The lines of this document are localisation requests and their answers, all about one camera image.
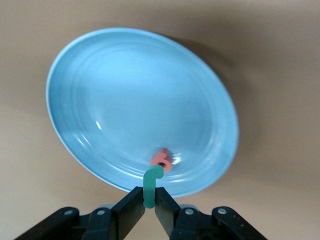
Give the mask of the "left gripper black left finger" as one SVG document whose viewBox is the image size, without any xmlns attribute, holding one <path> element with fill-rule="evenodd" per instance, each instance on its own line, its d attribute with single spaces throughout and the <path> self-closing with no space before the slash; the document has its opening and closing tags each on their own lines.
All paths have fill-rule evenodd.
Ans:
<svg viewBox="0 0 320 240">
<path fill-rule="evenodd" d="M 143 189 L 135 187 L 112 208 L 100 207 L 89 215 L 86 240 L 123 240 L 145 213 Z"/>
</svg>

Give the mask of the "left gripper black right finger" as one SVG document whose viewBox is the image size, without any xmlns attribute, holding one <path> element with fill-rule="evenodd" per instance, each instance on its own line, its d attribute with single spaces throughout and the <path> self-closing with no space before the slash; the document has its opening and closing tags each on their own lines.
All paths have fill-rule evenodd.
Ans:
<svg viewBox="0 0 320 240">
<path fill-rule="evenodd" d="M 163 187 L 155 189 L 155 214 L 170 240 L 211 240 L 198 209 L 181 207 Z"/>
</svg>

